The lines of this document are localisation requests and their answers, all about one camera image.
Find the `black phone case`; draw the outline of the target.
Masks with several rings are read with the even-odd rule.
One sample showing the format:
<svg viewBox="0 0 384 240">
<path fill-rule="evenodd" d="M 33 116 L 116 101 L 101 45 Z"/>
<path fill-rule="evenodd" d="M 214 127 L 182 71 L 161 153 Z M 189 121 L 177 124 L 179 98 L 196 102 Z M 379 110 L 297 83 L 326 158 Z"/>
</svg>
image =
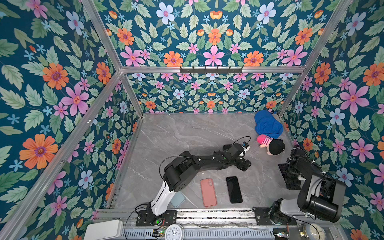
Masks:
<svg viewBox="0 0 384 240">
<path fill-rule="evenodd" d="M 223 145 L 223 151 L 227 151 L 232 147 L 232 145 Z"/>
</svg>

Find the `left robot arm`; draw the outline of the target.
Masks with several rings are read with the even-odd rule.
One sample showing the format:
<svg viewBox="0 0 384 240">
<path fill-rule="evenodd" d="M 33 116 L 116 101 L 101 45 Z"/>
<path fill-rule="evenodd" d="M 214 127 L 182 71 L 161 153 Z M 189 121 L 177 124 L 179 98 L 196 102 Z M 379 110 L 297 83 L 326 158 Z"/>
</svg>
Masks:
<svg viewBox="0 0 384 240">
<path fill-rule="evenodd" d="M 161 174 L 162 187 L 149 203 L 147 211 L 154 218 L 163 215 L 174 195 L 183 190 L 200 172 L 220 171 L 230 166 L 245 172 L 251 166 L 251 162 L 245 159 L 249 149 L 247 142 L 234 142 L 224 145 L 222 151 L 215 151 L 208 156 L 195 156 L 188 151 L 172 156 L 173 161 L 165 166 Z"/>
</svg>

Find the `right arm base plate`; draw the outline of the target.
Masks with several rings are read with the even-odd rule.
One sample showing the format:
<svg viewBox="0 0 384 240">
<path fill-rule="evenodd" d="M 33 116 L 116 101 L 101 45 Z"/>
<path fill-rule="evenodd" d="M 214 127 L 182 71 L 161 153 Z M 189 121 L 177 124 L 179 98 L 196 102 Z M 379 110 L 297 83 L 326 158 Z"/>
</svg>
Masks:
<svg viewBox="0 0 384 240">
<path fill-rule="evenodd" d="M 297 221 L 293 217 L 283 214 L 280 210 L 271 208 L 252 208 L 258 226 L 296 226 Z"/>
</svg>

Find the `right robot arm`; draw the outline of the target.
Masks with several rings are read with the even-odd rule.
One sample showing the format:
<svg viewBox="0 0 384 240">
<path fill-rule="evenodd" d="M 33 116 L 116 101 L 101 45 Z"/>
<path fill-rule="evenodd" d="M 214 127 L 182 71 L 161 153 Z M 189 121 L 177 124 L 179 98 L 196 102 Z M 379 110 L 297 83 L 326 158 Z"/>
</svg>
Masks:
<svg viewBox="0 0 384 240">
<path fill-rule="evenodd" d="M 286 188 L 299 194 L 295 199 L 274 202 L 269 212 L 274 224 L 286 224 L 296 216 L 305 215 L 331 223 L 340 219 L 346 184 L 325 173 L 303 147 L 294 146 L 287 162 L 279 164 L 279 169 Z"/>
</svg>

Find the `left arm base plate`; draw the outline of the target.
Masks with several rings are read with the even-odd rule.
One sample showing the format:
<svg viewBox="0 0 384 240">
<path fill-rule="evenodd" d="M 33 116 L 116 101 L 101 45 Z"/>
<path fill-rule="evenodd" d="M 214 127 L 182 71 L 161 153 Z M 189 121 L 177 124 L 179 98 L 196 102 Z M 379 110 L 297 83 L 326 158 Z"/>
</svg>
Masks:
<svg viewBox="0 0 384 240">
<path fill-rule="evenodd" d="M 177 221 L 177 211 L 167 210 L 159 216 L 155 216 L 151 210 L 141 210 L 138 213 L 137 227 L 167 227 L 175 224 Z"/>
</svg>

